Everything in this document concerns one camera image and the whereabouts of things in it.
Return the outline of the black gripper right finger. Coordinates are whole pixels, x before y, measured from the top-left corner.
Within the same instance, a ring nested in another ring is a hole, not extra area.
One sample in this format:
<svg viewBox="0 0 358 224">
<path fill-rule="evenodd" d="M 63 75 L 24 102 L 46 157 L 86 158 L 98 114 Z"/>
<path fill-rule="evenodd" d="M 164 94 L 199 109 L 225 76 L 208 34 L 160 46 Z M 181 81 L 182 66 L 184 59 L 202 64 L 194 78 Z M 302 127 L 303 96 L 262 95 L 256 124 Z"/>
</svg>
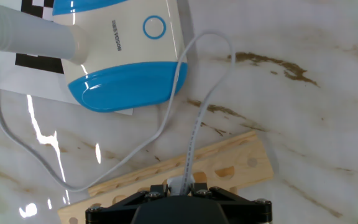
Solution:
<svg viewBox="0 0 358 224">
<path fill-rule="evenodd" d="M 271 224 L 272 202 L 263 198 L 247 200 L 220 187 L 206 183 L 191 184 L 191 195 L 216 202 L 228 223 Z"/>
</svg>

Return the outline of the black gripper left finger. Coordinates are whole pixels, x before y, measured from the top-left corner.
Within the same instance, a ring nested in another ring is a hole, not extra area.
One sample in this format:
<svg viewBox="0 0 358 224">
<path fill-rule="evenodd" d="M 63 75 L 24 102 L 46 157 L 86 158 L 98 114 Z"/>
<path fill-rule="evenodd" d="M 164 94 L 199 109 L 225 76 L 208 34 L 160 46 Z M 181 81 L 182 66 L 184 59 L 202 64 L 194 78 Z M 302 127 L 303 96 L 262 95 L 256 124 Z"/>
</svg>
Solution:
<svg viewBox="0 0 358 224">
<path fill-rule="evenodd" d="M 168 185 L 151 185 L 149 190 L 141 190 L 110 207 L 91 206 L 85 211 L 86 224 L 131 223 L 141 205 L 167 197 Z"/>
</svg>

